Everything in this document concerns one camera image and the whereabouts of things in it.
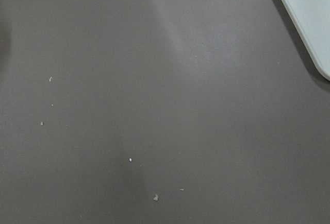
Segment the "cream rabbit tray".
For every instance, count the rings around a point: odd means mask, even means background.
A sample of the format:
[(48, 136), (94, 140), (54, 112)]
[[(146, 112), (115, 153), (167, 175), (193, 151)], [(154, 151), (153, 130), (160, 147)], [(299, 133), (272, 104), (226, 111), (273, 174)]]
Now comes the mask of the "cream rabbit tray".
[(282, 0), (316, 69), (329, 80), (329, 0)]

